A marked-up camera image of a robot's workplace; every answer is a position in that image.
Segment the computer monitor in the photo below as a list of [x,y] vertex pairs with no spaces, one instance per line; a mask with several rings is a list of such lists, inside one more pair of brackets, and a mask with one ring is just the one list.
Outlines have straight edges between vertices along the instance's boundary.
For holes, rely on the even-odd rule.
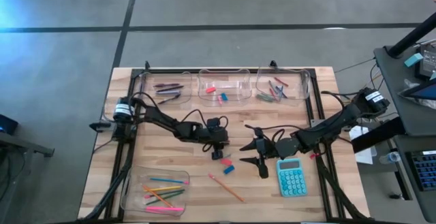
[[401,94],[405,97],[436,100],[436,79],[403,91]]

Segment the teal calculator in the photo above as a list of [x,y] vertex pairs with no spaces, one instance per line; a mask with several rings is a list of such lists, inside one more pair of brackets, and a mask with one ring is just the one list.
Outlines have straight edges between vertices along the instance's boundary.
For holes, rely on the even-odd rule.
[[300,159],[284,159],[277,161],[277,179],[281,195],[298,197],[307,195],[305,175]]

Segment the calculator display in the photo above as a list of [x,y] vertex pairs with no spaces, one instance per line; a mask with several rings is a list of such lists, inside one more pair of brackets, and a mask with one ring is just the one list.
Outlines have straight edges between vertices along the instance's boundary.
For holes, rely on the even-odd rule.
[[285,162],[285,163],[280,163],[280,170],[293,169],[296,167],[300,167],[300,162],[289,161],[289,162]]

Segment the blue eraser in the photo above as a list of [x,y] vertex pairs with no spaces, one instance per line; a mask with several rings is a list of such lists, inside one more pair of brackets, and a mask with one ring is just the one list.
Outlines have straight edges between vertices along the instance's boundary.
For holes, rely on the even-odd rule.
[[227,169],[224,170],[224,174],[229,174],[230,172],[232,172],[234,170],[234,166],[231,165],[229,166]]
[[416,53],[413,56],[409,57],[404,64],[406,67],[411,67],[412,65],[415,65],[418,61],[421,61],[424,57],[420,53]]
[[227,95],[225,93],[221,93],[221,98],[223,98],[223,101],[228,101]]

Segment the calculator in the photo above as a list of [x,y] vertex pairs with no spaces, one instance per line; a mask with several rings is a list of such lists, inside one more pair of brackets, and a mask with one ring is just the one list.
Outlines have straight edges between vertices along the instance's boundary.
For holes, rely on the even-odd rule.
[[277,179],[283,197],[307,195],[305,175],[300,159],[284,159],[277,161]]
[[420,190],[436,190],[436,150],[407,152],[406,156]]

